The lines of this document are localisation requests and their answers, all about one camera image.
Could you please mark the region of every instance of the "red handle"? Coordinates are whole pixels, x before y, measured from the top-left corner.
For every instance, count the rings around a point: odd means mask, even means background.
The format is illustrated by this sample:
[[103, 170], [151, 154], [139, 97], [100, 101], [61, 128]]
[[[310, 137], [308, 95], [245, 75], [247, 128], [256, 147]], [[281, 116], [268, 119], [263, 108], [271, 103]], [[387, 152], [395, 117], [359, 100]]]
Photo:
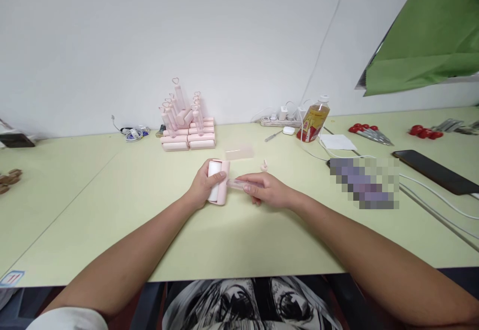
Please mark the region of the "red handle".
[[422, 125], [415, 125], [411, 128], [411, 130], [409, 131], [409, 134], [418, 135], [422, 131], [423, 131], [423, 126]]
[[428, 129], [428, 128], [424, 128], [420, 133], [419, 133], [419, 137], [421, 139], [426, 139], [426, 138], [429, 138], [431, 136], [431, 134], [434, 133], [431, 129]]
[[429, 136], [429, 139], [435, 140], [437, 138], [441, 138], [443, 135], [443, 132], [434, 132]]

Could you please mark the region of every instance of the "screwdriver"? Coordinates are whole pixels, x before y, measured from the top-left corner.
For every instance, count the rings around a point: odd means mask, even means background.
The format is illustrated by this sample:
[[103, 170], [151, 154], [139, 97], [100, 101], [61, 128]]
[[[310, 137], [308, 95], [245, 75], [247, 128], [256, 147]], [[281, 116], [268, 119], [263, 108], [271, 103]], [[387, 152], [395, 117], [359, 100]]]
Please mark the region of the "screwdriver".
[[280, 131], [277, 132], [276, 134], [273, 134], [273, 135], [267, 137], [264, 141], [270, 141], [272, 138], [274, 138], [275, 136], [277, 136], [277, 135], [278, 135], [279, 133], [281, 133], [281, 132], [282, 132], [282, 130], [280, 130]]

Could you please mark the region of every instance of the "person's right hand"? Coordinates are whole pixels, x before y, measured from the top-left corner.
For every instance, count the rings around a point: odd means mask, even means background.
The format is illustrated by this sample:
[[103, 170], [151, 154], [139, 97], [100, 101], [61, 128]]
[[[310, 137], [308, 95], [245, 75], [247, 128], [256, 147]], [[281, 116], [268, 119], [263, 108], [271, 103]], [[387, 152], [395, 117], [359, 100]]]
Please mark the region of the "person's right hand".
[[297, 197], [297, 192], [281, 183], [268, 173], [252, 173], [237, 177], [238, 180], [260, 183], [264, 188], [255, 185], [245, 185], [244, 192], [251, 196], [253, 204], [260, 205], [264, 201], [276, 208], [291, 208], [292, 201]]

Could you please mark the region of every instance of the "smartphone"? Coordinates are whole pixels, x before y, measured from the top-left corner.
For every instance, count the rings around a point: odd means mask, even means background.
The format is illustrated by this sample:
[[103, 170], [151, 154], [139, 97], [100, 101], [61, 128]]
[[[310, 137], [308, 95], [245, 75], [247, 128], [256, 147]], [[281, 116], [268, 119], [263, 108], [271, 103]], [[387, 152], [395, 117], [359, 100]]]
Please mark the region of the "smartphone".
[[0, 134], [0, 142], [8, 148], [31, 148], [35, 146], [35, 143], [22, 133], [2, 133]]
[[402, 162], [456, 195], [479, 193], [479, 185], [449, 170], [415, 150], [393, 153]]

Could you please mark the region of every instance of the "forearm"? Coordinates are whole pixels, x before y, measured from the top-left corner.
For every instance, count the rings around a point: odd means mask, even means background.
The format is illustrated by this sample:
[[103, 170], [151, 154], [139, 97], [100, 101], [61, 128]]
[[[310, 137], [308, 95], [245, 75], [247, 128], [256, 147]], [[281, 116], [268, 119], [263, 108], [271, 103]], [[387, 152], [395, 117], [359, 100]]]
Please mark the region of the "forearm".
[[295, 198], [291, 209], [397, 319], [415, 326], [441, 326], [477, 317], [479, 302], [415, 255], [302, 193]]
[[44, 312], [80, 307], [111, 318], [150, 277], [169, 245], [193, 214], [181, 198], [93, 260]]

